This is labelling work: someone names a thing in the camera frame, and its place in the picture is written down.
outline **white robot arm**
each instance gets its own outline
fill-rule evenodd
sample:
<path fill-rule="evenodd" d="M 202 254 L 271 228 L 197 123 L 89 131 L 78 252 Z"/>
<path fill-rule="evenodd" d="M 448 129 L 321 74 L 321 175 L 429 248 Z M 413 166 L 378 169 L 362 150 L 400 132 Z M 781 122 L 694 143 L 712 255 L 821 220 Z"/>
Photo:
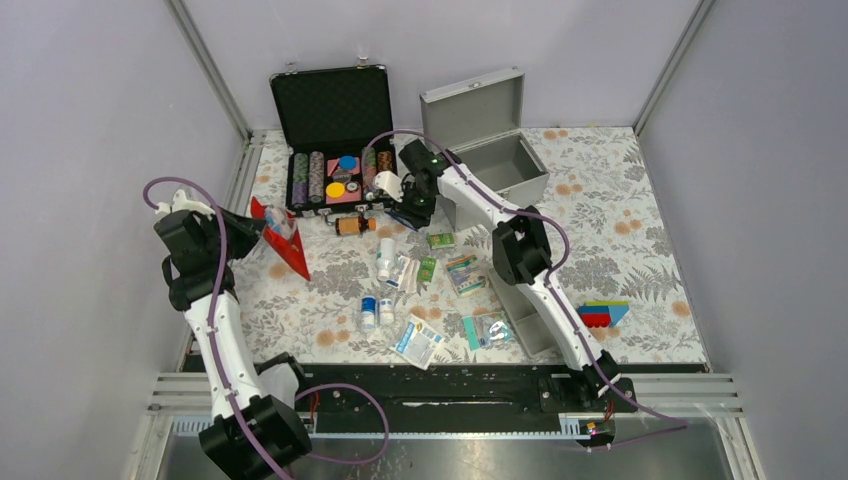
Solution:
<path fill-rule="evenodd" d="M 162 262 L 168 297 L 191 326 L 209 377 L 213 424 L 200 432 L 200 445 L 230 478 L 265 478 L 271 469 L 246 441 L 238 417 L 277 464 L 288 465 L 306 455 L 312 444 L 294 410 L 294 397 L 305 376 L 287 353 L 254 366 L 241 329 L 235 279 L 229 267 L 220 264 L 222 242 L 214 211 L 188 200 L 179 190 L 173 204 L 159 204 L 159 212 L 166 215 L 158 219 L 154 230 L 170 252 Z M 265 221 L 226 210 L 221 214 L 228 240 L 227 260 L 243 258 L 259 240 Z M 216 292 L 219 268 L 224 274 Z M 213 299 L 215 311 L 210 322 Z"/>
<path fill-rule="evenodd" d="M 466 165 L 448 164 L 443 157 L 427 150 L 421 141 L 405 147 L 400 157 L 415 178 L 400 189 L 389 190 L 391 195 L 398 196 L 398 205 L 392 212 L 395 218 L 413 227 L 429 223 L 437 194 L 471 214 L 492 233 L 495 270 L 539 312 L 566 366 L 586 376 L 592 393 L 603 395 L 609 386 L 594 365 L 613 384 L 621 378 L 618 365 L 579 320 L 556 275 L 550 273 L 550 247 L 538 211 L 504 200 Z"/>

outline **green box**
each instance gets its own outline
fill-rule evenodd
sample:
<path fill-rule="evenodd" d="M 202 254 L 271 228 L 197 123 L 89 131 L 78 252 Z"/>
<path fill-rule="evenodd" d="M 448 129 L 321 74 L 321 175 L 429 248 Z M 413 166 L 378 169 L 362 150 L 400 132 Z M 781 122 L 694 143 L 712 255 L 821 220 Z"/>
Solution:
<path fill-rule="evenodd" d="M 433 250 L 456 246 L 452 233 L 437 233 L 435 235 L 430 235 L 427 237 L 427 242 L 430 243 L 430 248 Z"/>
<path fill-rule="evenodd" d="M 437 260 L 433 257 L 424 257 L 421 259 L 421 267 L 418 269 L 418 283 L 428 283 L 433 279 L 433 273 L 436 271 Z"/>

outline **blue chip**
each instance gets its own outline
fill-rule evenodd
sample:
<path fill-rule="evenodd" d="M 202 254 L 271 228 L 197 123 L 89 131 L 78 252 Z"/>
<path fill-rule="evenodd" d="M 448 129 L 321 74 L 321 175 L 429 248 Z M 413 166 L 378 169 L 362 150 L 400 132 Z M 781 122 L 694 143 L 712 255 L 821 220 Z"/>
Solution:
<path fill-rule="evenodd" d="M 356 158 L 351 157 L 350 155 L 345 155 L 339 159 L 339 167 L 344 170 L 353 170 L 356 168 Z"/>

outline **gray wall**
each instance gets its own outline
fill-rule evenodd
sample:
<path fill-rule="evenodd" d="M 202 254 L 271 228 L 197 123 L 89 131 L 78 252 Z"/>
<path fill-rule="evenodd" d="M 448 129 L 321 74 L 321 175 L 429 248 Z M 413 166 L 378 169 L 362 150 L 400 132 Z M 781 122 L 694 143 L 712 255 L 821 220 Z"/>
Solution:
<path fill-rule="evenodd" d="M 0 478 L 118 478 L 184 323 L 141 188 L 240 141 L 162 1 L 4 2 L 0 59 Z"/>
<path fill-rule="evenodd" d="M 268 87 L 286 62 L 389 66 L 397 126 L 418 95 L 517 65 L 526 126 L 631 125 L 697 0 L 187 0 L 253 128 L 279 128 Z"/>
<path fill-rule="evenodd" d="M 843 478 L 848 3 L 719 1 L 642 137 L 769 478 Z"/>

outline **floral tablecloth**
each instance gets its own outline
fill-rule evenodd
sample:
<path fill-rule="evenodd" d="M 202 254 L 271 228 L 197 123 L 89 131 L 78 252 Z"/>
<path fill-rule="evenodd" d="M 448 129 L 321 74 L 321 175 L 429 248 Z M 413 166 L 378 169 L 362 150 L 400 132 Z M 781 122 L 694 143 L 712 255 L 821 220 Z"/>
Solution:
<path fill-rule="evenodd" d="M 630 312 L 617 328 L 592 333 L 619 363 L 702 363 L 706 361 L 674 254 L 630 128 L 526 129 L 532 147 L 551 173 L 536 207 L 563 225 L 571 257 L 559 272 L 575 306 L 592 300 L 626 300 Z M 398 151 L 410 138 L 396 138 Z M 282 132 L 269 132 L 253 195 L 282 205 L 288 149 Z M 437 363 L 530 363 L 515 341 L 470 351 L 462 317 L 501 310 L 487 287 L 457 298 L 446 260 L 474 253 L 491 264 L 491 240 L 481 227 L 455 234 L 455 248 L 431 250 L 427 234 L 451 230 L 437 207 L 432 224 L 413 232 L 383 213 L 378 228 L 361 237 L 338 237 L 320 218 L 299 222 L 312 275 L 294 273 L 265 242 L 232 265 L 242 308 L 242 324 L 255 361 L 283 351 L 305 363 L 403 363 L 389 350 L 411 312 L 447 339 Z M 376 280 L 375 253 L 381 238 L 392 237 L 399 251 L 439 260 L 429 284 L 415 294 L 398 294 Z M 563 243 L 548 229 L 554 261 Z M 374 333 L 359 328 L 364 295 L 395 299 L 394 324 Z M 542 361 L 558 362 L 557 353 Z"/>

